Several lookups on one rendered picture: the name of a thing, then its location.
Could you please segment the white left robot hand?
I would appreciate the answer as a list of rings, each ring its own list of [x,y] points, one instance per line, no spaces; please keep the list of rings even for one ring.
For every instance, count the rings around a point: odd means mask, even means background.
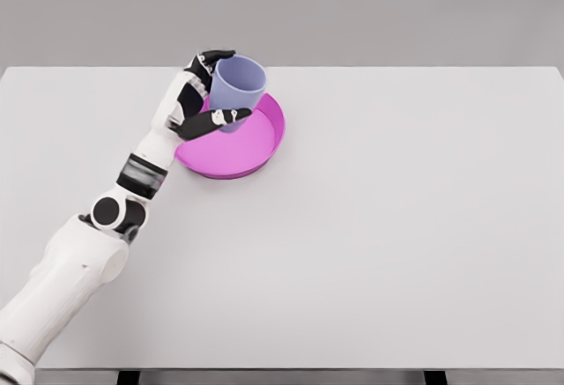
[[[234,55],[233,50],[207,50],[194,56],[174,77],[153,117],[152,126],[182,141],[191,141],[250,117],[252,110],[243,107],[203,111],[218,61]]]

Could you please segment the lavender plastic cup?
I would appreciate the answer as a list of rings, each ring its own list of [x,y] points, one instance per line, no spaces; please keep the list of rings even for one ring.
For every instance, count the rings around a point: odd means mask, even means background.
[[[267,85],[262,65],[246,56],[220,59],[212,75],[209,108],[254,109]]]

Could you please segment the magenta round plate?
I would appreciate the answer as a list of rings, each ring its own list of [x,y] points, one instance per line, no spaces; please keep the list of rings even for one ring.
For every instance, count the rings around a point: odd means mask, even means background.
[[[281,145],[285,132],[284,112],[266,93],[237,131],[216,131],[181,144],[175,159],[206,178],[238,179],[263,167]]]

